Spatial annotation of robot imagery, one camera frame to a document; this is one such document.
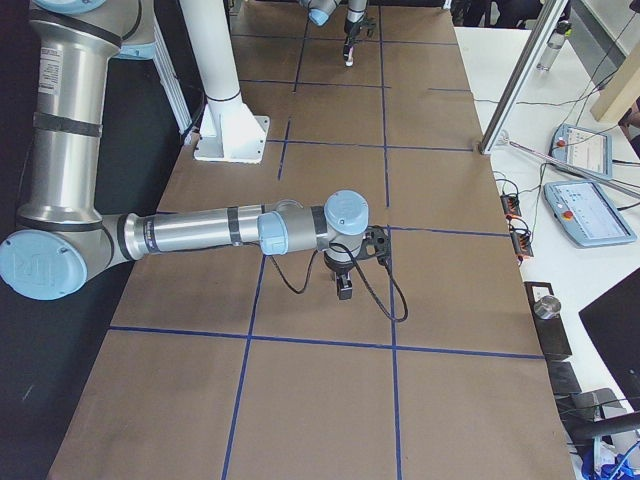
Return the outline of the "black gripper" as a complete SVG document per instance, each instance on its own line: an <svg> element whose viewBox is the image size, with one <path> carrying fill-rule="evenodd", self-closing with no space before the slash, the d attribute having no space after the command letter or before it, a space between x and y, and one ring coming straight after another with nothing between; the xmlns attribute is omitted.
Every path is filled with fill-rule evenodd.
<svg viewBox="0 0 640 480"><path fill-rule="evenodd" d="M371 38L375 31L375 19L364 15L357 21L347 20L347 37L357 38L361 31L366 31L366 36Z"/></svg>
<svg viewBox="0 0 640 480"><path fill-rule="evenodd" d="M337 296L339 300L352 298L352 283L350 271L354 265L350 258L346 260L337 260L333 258L328 251L324 252L324 263L333 272L334 279L337 281Z"/></svg>

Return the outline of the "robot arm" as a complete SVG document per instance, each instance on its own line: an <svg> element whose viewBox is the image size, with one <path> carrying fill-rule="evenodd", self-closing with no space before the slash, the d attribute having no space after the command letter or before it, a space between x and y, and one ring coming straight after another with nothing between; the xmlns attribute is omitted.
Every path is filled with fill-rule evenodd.
<svg viewBox="0 0 640 480"><path fill-rule="evenodd" d="M292 199L187 213L158 205L184 142L196 160L258 165L271 125L245 104L220 1L175 1L172 24L197 70L201 113L186 103L151 1L32 1L39 39L32 138L20 171L1 278L51 301L150 255L255 246L269 257L321 253L344 296L366 250L369 206L351 190L317 206Z"/></svg>
<svg viewBox="0 0 640 480"><path fill-rule="evenodd" d="M299 0L299 5L307 11L308 18L318 27L322 27L333 15L341 2L339 0ZM357 37L362 29L372 35L376 22L367 15L367 0L348 0L344 22L344 33L348 38Z"/></svg>

